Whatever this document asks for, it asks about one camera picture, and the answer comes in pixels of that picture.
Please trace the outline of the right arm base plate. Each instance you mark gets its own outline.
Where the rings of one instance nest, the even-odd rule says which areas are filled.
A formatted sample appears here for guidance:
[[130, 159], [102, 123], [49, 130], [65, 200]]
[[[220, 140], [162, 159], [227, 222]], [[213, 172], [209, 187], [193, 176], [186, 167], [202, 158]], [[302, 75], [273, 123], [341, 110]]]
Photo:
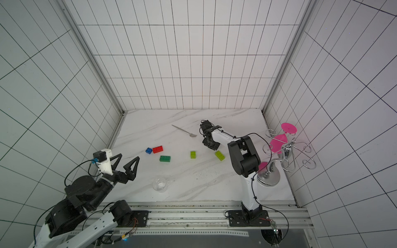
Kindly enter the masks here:
[[244, 213], [242, 210], [228, 210], [226, 212], [230, 227], [270, 227], [270, 218], [265, 210]]

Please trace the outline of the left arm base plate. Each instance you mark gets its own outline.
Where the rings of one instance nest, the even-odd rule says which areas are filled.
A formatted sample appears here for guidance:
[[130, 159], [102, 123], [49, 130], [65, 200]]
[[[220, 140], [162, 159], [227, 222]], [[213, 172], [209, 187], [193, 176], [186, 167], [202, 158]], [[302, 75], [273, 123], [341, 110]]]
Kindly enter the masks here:
[[147, 210], [130, 211], [124, 216], [123, 227], [146, 227], [148, 216]]

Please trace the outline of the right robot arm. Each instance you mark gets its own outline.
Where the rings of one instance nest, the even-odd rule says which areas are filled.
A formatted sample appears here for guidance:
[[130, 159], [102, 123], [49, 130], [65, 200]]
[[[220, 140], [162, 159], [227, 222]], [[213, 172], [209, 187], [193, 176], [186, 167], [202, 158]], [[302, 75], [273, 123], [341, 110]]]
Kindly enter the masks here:
[[252, 221], [260, 216], [262, 205], [255, 196], [257, 186], [254, 177], [259, 171], [261, 160], [249, 136], [235, 137], [213, 125], [208, 120], [202, 120], [200, 130], [204, 137], [203, 144], [211, 150], [218, 151], [219, 146], [228, 148], [232, 167], [240, 176], [243, 189], [242, 215], [246, 221]]

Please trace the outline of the long lime lego brick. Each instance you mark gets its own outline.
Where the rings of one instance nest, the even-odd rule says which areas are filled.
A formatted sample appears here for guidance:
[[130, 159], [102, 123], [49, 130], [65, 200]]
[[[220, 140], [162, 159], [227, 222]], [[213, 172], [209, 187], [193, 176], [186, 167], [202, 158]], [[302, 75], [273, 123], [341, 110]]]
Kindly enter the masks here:
[[220, 160], [223, 161], [225, 159], [225, 155], [221, 151], [216, 151], [215, 156]]

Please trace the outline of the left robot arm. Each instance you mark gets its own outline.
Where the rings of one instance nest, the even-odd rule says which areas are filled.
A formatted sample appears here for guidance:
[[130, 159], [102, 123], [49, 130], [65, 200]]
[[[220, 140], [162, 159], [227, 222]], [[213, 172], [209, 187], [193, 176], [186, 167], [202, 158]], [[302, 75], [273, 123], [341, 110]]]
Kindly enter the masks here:
[[88, 212], [98, 213], [107, 195], [117, 183], [126, 184], [136, 178], [140, 158], [124, 165], [124, 171], [116, 168], [122, 154], [94, 153], [91, 163], [104, 166], [102, 176], [82, 176], [65, 187], [66, 198], [43, 213], [45, 222], [40, 232], [34, 232], [32, 248], [85, 248], [90, 244], [114, 244], [132, 236], [138, 228], [146, 227], [147, 211], [133, 211], [125, 200], [118, 200], [104, 207], [103, 215], [90, 226]]

